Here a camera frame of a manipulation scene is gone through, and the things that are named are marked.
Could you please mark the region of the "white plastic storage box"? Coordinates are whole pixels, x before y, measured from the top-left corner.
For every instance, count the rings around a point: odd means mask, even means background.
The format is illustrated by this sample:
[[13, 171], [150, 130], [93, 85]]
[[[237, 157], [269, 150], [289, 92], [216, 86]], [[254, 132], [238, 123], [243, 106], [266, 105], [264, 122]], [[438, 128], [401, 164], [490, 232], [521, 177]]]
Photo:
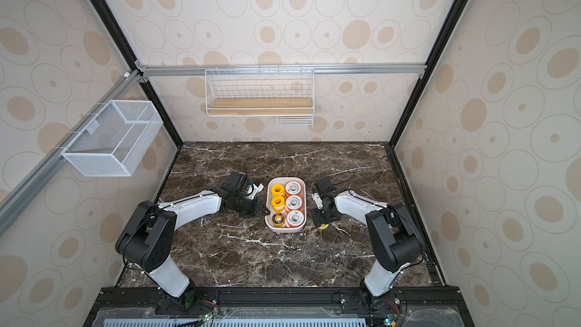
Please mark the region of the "white plastic storage box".
[[266, 225], [274, 233], [297, 233], [307, 222], [306, 187], [297, 177], [276, 177], [268, 184]]

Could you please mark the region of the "yellow black label tape roll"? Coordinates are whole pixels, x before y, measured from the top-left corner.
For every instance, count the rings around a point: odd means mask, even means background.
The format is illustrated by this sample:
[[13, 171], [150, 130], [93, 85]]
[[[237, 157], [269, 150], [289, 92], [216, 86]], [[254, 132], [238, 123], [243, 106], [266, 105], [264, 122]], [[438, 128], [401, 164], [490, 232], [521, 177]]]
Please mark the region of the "yellow black label tape roll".
[[285, 225], [285, 215], [283, 213], [275, 213], [272, 216], [272, 225], [277, 228], [281, 228]]

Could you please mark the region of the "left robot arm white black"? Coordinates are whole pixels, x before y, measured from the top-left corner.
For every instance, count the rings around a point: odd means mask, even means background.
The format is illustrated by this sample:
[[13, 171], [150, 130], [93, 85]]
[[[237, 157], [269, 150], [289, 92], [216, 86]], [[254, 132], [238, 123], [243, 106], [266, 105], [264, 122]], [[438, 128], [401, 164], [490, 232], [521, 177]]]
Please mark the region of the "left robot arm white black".
[[257, 197], [263, 189], [263, 184], [255, 183], [248, 175], [234, 172], [220, 187], [178, 201], [143, 201], [124, 227], [115, 249], [166, 293], [180, 298], [191, 282], [170, 256], [174, 232], [221, 210], [233, 210], [243, 217], [265, 215], [267, 209]]

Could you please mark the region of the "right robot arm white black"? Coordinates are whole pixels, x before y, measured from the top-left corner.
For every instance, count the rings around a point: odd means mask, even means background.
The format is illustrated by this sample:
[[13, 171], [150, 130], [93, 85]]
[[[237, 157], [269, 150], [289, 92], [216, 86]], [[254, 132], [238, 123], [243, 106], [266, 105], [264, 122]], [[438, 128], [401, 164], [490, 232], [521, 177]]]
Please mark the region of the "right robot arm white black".
[[368, 227], [375, 263], [361, 288], [369, 301], [387, 296], [397, 277], [419, 264], [426, 242], [404, 204], [373, 201], [327, 178], [315, 183], [312, 198], [317, 206], [312, 211], [315, 226], [322, 228], [347, 215]]

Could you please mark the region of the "orange white tape roll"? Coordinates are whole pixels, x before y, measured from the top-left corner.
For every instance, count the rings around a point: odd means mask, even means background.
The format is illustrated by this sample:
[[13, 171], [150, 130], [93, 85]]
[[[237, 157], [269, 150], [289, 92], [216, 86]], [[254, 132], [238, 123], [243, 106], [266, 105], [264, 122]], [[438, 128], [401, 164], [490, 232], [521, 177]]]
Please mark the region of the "orange white tape roll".
[[300, 196], [301, 192], [303, 190], [303, 187], [301, 186], [300, 182], [293, 180], [293, 181], [286, 183], [284, 189], [285, 189], [285, 193], [286, 193], [287, 197], [291, 197], [293, 195]]
[[305, 216], [302, 211], [292, 210], [285, 218], [285, 226], [287, 228], [298, 228], [303, 225]]
[[286, 211], [300, 211], [304, 205], [303, 200], [300, 196], [293, 195], [291, 197], [286, 198]]

